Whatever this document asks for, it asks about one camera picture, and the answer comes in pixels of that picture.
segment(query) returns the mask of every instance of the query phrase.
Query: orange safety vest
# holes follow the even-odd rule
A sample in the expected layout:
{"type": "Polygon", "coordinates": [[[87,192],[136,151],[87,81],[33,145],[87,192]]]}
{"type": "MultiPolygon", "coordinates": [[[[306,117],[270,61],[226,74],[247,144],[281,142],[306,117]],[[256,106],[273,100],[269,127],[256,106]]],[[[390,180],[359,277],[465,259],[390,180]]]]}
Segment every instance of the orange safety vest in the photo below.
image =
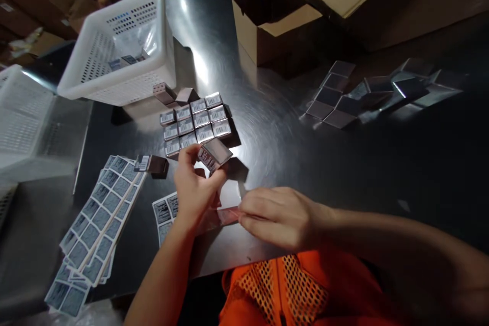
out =
{"type": "Polygon", "coordinates": [[[328,245],[226,271],[220,325],[400,325],[400,312],[354,255],[328,245]]]}

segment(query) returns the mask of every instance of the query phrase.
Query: perforated basket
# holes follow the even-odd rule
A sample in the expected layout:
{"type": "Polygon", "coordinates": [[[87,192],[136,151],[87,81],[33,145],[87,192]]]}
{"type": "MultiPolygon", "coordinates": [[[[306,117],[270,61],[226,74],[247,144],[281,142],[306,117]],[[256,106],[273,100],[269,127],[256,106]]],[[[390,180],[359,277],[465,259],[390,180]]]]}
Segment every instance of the perforated basket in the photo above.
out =
{"type": "Polygon", "coordinates": [[[123,106],[151,96],[161,82],[176,86],[165,0],[122,0],[85,19],[58,93],[123,106]],[[109,62],[142,49],[148,59],[111,71],[109,62]]]}

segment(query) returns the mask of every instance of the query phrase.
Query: right hand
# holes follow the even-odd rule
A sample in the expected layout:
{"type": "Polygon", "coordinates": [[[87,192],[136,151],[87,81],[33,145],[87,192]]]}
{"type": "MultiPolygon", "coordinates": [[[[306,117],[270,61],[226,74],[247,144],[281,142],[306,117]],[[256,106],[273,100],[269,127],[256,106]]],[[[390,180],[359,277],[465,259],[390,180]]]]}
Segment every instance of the right hand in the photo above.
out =
{"type": "Polygon", "coordinates": [[[323,230],[334,220],[334,209],[289,187],[252,190],[239,209],[239,222],[248,232],[292,251],[317,247],[323,230]]]}

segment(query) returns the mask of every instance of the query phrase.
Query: hand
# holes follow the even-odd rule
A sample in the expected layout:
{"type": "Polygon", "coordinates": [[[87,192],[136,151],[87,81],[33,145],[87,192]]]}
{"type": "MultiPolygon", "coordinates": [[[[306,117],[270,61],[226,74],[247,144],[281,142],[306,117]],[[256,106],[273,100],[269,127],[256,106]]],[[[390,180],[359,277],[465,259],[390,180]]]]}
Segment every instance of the hand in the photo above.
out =
{"type": "Polygon", "coordinates": [[[194,228],[226,182],[226,172],[223,169],[216,170],[209,178],[205,178],[203,170],[196,172],[194,164],[199,149],[199,144],[192,144],[180,151],[174,177],[178,194],[177,219],[194,228]]]}
{"type": "Polygon", "coordinates": [[[240,224],[255,237],[292,251],[319,245],[334,210],[289,187],[257,188],[239,209],[240,224]]]}

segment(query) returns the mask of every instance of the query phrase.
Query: left hand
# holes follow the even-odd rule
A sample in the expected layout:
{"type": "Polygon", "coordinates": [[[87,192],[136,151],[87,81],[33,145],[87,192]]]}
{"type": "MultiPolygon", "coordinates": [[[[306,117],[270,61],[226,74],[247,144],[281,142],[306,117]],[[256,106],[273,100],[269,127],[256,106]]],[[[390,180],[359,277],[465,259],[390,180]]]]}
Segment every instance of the left hand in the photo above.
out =
{"type": "Polygon", "coordinates": [[[194,164],[200,147],[200,144],[192,144],[180,151],[174,177],[178,195],[177,219],[180,218],[193,228],[199,224],[218,190],[226,182],[226,172],[223,169],[216,170],[209,178],[196,173],[194,164]]]}

